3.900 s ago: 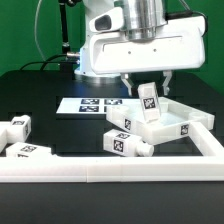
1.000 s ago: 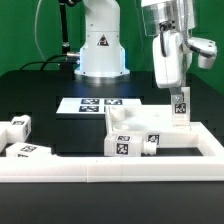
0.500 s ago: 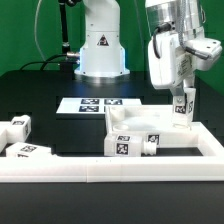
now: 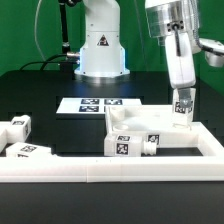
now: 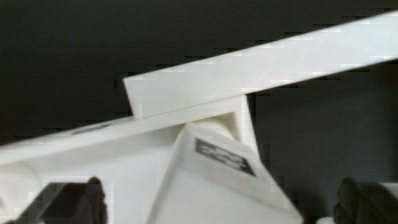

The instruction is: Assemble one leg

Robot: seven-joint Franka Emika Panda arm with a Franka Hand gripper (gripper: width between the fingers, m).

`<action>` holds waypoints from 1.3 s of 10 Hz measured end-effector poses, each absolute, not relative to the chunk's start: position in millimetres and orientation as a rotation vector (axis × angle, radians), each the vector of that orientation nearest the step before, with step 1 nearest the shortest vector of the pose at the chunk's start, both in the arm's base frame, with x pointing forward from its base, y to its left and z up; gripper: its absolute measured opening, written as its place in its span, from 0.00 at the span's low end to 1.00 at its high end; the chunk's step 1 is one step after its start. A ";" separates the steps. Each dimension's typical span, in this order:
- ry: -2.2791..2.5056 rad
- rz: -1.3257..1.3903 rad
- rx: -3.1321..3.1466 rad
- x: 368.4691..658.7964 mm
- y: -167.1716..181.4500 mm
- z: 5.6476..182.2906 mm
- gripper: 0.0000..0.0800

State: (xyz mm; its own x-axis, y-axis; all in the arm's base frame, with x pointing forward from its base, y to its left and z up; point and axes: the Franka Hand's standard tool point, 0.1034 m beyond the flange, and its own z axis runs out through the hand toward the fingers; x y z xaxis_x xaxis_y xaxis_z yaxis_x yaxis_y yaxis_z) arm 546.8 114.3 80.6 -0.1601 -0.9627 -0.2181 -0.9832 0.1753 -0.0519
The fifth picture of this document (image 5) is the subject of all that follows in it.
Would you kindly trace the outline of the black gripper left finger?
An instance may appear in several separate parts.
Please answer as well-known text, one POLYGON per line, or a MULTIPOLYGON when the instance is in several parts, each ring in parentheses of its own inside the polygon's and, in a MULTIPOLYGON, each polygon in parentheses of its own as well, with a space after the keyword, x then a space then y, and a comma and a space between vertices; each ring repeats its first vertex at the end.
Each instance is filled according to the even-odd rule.
POLYGON ((53 182, 46 185, 15 224, 106 224, 101 181, 53 182))

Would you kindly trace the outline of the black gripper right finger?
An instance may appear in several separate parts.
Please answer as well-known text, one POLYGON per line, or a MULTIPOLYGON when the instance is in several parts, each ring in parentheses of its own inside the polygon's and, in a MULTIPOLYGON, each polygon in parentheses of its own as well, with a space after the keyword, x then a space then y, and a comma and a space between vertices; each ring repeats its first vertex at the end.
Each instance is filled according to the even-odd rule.
POLYGON ((344 178, 333 206, 335 224, 398 224, 398 183, 344 178))

